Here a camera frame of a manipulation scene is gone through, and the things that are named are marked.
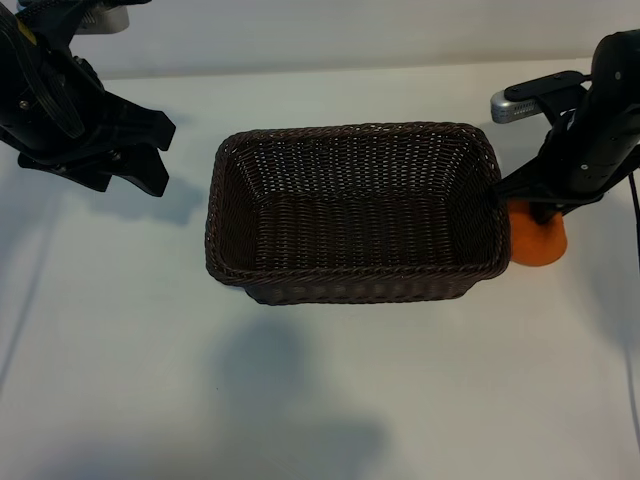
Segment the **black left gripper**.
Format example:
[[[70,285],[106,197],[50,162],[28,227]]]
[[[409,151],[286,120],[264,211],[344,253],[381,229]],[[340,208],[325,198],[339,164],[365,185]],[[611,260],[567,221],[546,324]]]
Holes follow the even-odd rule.
[[[162,197],[169,173],[159,150],[168,150],[176,125],[108,93],[91,65],[70,43],[85,9],[1,12],[1,139],[19,151],[26,169],[61,176],[95,191],[111,174],[144,193]]]

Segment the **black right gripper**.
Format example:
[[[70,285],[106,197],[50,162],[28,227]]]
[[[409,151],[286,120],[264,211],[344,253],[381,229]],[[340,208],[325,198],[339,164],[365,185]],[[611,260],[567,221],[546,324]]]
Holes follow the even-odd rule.
[[[589,92],[572,114],[561,117],[542,148],[543,172],[555,200],[587,203],[602,194],[607,182],[639,142],[639,96]],[[542,201],[549,198],[538,167],[521,167],[493,187],[500,200]],[[536,223],[564,215],[565,205],[532,203]]]

